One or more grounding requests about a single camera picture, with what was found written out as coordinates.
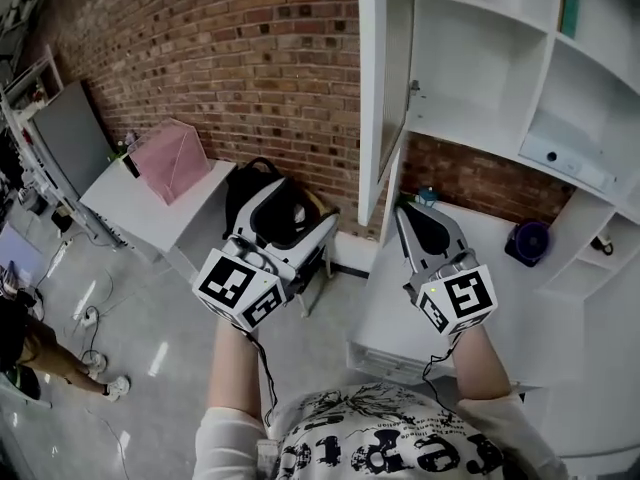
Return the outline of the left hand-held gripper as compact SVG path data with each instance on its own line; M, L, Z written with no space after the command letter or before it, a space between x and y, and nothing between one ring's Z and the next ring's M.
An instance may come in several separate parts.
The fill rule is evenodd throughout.
M333 212L288 248L250 242L295 241L295 192L294 182L281 178L252 196L238 212L236 234L210 251L193 281L192 291L206 307L245 331L257 329L293 297L299 270L337 230L339 214Z

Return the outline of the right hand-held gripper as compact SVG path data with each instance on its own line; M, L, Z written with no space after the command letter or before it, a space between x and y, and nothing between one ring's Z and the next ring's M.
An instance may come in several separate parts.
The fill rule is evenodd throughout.
M395 216L404 256L414 272L403 286L411 303L442 336L480 325L498 307L497 296L488 266L479 263L458 223L429 208L431 241L446 262L428 272L421 213L410 204L399 204Z

